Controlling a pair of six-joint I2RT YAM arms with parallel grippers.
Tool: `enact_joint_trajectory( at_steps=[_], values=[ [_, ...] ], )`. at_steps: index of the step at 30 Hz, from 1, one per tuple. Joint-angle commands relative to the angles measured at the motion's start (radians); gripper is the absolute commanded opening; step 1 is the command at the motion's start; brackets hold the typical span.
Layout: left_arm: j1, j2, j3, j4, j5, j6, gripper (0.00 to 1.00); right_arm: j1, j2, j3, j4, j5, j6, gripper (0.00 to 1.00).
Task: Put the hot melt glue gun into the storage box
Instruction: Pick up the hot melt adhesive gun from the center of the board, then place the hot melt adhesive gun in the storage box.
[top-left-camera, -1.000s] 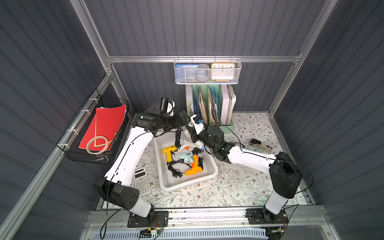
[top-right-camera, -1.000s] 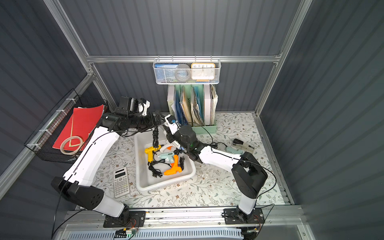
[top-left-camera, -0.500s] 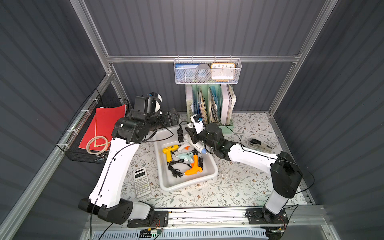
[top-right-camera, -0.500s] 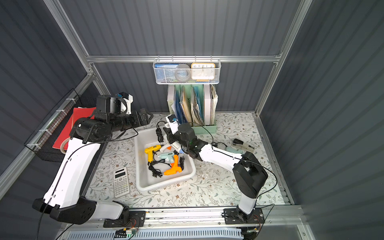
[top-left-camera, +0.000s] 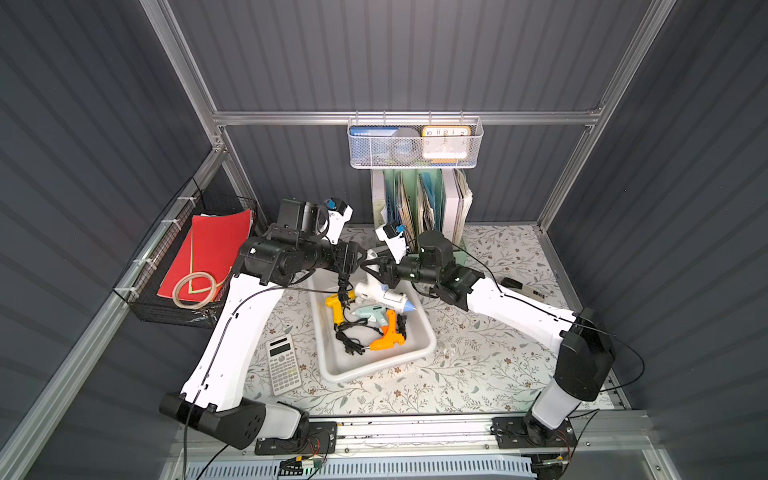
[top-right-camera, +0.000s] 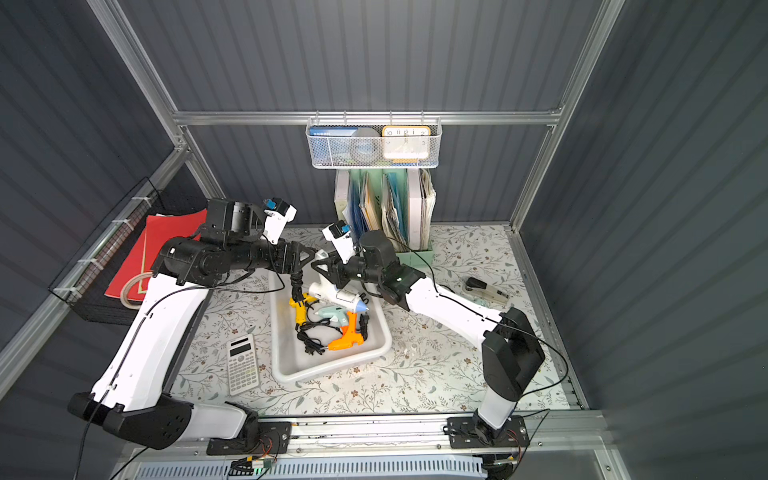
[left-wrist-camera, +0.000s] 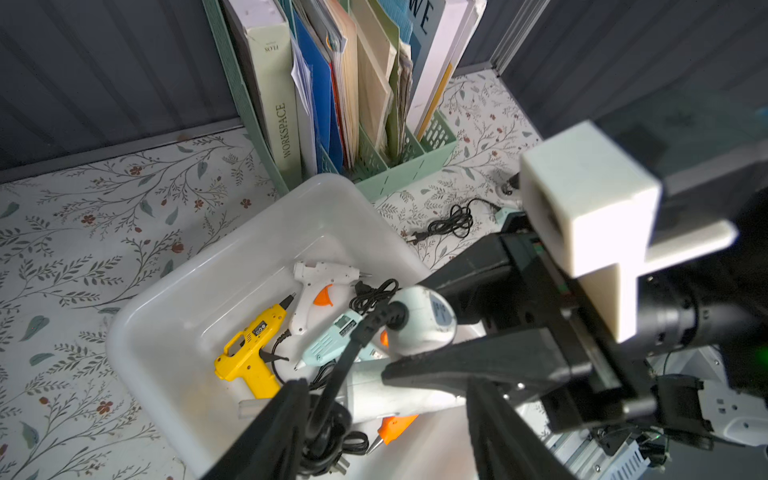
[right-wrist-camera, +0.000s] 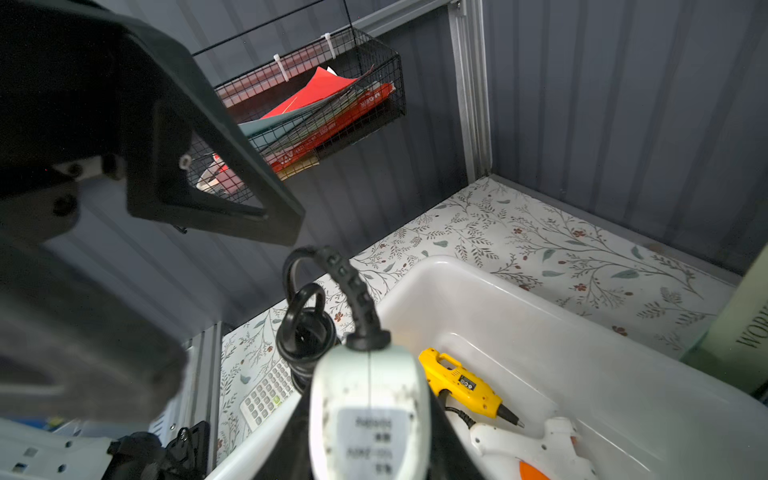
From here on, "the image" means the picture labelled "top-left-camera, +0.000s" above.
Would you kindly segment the white blue-tip glue gun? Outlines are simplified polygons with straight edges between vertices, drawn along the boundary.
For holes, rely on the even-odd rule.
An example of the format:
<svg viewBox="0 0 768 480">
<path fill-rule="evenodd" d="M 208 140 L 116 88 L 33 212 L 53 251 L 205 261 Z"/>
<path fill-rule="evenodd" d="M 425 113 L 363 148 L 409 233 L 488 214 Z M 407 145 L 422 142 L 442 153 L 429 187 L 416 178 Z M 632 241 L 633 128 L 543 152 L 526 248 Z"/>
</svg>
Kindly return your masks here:
<svg viewBox="0 0 768 480">
<path fill-rule="evenodd" d="M 391 290 L 386 285 L 359 282 L 354 293 L 357 297 L 373 301 L 399 314 L 416 310 L 406 294 Z"/>
</svg>

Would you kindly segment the mint green glue gun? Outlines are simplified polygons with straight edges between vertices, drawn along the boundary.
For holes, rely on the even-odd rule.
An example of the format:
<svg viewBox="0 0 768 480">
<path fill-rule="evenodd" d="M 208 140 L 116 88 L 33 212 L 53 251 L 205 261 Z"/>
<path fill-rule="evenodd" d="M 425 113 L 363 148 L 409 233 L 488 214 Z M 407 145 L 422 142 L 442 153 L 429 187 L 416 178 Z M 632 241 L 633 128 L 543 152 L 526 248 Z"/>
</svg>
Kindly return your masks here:
<svg viewBox="0 0 768 480">
<path fill-rule="evenodd" d="M 378 304 L 362 306 L 355 309 L 352 314 L 360 319 L 367 321 L 373 320 L 380 328 L 389 326 L 387 309 Z"/>
</svg>

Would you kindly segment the yellow glue gun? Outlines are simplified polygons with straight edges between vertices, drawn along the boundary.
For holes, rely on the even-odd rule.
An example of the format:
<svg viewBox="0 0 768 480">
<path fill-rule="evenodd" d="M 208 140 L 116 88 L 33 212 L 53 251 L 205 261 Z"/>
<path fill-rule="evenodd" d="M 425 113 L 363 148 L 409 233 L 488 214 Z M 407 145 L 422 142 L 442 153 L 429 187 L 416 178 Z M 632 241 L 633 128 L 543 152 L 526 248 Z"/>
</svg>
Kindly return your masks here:
<svg viewBox="0 0 768 480">
<path fill-rule="evenodd" d="M 354 301 L 355 294 L 353 292 L 332 294 L 325 299 L 325 305 L 332 311 L 335 326 L 340 326 L 345 322 L 344 310 Z"/>
</svg>

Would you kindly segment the orange glue gun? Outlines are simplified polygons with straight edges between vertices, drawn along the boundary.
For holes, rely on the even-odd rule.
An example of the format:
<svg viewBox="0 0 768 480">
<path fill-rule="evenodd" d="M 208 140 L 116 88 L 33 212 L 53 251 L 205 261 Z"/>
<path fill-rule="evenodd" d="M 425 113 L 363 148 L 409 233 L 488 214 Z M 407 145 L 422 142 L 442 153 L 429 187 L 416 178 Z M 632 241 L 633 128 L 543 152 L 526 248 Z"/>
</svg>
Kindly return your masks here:
<svg viewBox="0 0 768 480">
<path fill-rule="evenodd" d="M 374 340 L 369 345 L 370 351 L 388 350 L 396 345 L 405 344 L 405 328 L 403 327 L 403 323 L 401 322 L 400 317 L 401 315 L 394 310 L 386 311 L 388 326 L 385 329 L 383 336 L 377 340 Z"/>
</svg>

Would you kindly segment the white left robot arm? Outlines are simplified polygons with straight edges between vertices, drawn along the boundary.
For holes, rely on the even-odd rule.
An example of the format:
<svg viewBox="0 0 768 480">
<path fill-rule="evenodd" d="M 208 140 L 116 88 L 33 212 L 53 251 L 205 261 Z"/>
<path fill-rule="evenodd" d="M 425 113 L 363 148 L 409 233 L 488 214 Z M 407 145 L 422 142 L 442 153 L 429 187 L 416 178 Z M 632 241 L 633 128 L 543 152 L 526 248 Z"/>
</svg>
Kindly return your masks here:
<svg viewBox="0 0 768 480">
<path fill-rule="evenodd" d="M 266 233 L 244 241 L 204 353 L 181 391 L 162 398 L 162 415 L 236 449 L 257 439 L 306 438 L 307 413 L 247 399 L 245 380 L 267 320 L 286 290 L 322 269 L 339 274 L 337 291 L 348 292 L 347 281 L 363 256 L 356 243 L 340 238 L 352 215 L 352 207 L 338 197 L 321 204 L 285 199 Z"/>
</svg>

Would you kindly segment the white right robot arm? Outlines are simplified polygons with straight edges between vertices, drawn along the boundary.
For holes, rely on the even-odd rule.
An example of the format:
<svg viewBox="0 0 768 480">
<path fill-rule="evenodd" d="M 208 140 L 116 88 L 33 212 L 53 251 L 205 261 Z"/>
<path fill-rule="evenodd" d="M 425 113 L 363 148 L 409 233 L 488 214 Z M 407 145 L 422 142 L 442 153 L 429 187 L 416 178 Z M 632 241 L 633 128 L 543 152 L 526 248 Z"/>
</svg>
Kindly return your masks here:
<svg viewBox="0 0 768 480">
<path fill-rule="evenodd" d="M 589 309 L 574 312 L 502 286 L 493 274 L 458 263 L 459 247 L 438 231 L 422 233 L 414 256 L 371 253 L 359 267 L 376 282 L 430 287 L 448 305 L 484 315 L 548 348 L 555 371 L 524 417 L 529 435 L 550 436 L 584 402 L 600 394 L 616 359 L 613 340 Z"/>
</svg>

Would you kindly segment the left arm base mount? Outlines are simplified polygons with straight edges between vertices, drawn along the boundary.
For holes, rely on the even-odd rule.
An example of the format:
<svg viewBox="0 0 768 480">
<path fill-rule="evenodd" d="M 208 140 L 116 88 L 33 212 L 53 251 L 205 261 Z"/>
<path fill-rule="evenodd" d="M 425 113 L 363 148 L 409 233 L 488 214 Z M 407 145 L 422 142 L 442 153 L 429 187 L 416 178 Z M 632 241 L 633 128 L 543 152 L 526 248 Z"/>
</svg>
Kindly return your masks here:
<svg viewBox="0 0 768 480">
<path fill-rule="evenodd" d="M 257 456 L 318 454 L 335 452 L 338 424 L 333 421 L 310 421 L 302 425 L 290 439 L 259 439 L 254 447 Z"/>
</svg>

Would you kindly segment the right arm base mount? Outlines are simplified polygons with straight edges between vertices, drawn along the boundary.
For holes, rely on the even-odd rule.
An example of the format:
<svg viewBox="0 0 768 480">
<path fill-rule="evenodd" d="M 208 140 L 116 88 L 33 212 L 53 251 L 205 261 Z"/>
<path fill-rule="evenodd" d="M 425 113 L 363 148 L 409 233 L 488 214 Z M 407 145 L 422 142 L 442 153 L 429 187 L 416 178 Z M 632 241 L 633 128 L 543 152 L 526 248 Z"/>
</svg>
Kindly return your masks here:
<svg viewBox="0 0 768 480">
<path fill-rule="evenodd" d="M 569 419 L 550 429 L 531 414 L 494 417 L 490 433 L 500 449 L 570 448 L 577 444 Z"/>
</svg>

